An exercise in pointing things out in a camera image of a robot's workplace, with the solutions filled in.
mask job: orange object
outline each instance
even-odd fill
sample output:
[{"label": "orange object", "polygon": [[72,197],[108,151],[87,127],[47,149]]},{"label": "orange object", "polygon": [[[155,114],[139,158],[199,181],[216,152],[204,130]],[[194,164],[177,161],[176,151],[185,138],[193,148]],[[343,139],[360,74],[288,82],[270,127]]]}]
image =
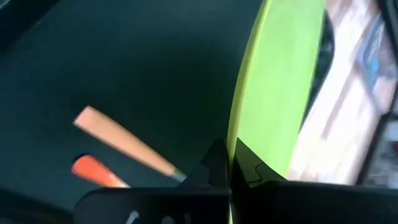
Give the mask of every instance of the orange object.
[{"label": "orange object", "polygon": [[105,142],[119,152],[182,182],[186,176],[173,164],[135,137],[117,122],[98,110],[87,106],[73,123],[75,126]]},{"label": "orange object", "polygon": [[130,187],[91,155],[78,158],[72,165],[72,173],[104,187]]}]

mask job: lime green object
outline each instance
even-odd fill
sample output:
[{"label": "lime green object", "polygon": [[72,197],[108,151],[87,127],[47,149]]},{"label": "lime green object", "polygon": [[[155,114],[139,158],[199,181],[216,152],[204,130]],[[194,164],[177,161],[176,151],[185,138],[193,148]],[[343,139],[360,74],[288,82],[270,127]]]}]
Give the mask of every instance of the lime green object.
[{"label": "lime green object", "polygon": [[240,138],[285,176],[317,61],[324,1],[268,0],[251,31],[234,93],[227,147]]}]

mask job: dark green surface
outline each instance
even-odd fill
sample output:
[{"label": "dark green surface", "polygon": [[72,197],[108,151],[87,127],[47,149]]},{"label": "dark green surface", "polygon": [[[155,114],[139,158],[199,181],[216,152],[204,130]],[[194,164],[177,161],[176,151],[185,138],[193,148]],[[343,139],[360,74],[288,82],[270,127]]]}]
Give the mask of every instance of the dark green surface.
[{"label": "dark green surface", "polygon": [[260,0],[61,1],[0,58],[0,187],[73,209],[89,152],[133,187],[177,183],[72,126],[92,105],[189,173],[225,138]]}]

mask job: table surface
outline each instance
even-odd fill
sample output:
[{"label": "table surface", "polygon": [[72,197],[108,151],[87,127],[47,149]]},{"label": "table surface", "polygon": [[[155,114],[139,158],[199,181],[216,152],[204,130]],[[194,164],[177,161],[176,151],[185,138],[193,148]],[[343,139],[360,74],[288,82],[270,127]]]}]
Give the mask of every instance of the table surface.
[{"label": "table surface", "polygon": [[[375,1],[327,0],[335,30],[330,72],[299,134],[289,179],[354,184],[380,115],[355,60],[380,13]],[[383,83],[384,99],[395,82]]]},{"label": "table surface", "polygon": [[92,105],[189,173],[226,138],[261,0],[60,1],[0,57],[0,186],[72,210],[91,153],[132,187],[177,183],[72,125]]}]

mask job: peach colored stick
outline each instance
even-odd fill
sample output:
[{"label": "peach colored stick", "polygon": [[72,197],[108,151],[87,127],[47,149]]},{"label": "peach colored stick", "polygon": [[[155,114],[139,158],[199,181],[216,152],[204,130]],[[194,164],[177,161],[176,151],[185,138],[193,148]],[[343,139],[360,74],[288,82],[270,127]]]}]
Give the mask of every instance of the peach colored stick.
[{"label": "peach colored stick", "polygon": [[72,165],[72,173],[104,187],[130,187],[91,155],[77,159]]},{"label": "peach colored stick", "polygon": [[74,125],[117,149],[119,152],[166,176],[181,182],[186,178],[185,174],[135,137],[135,135],[90,106],[87,106],[79,114]]}]

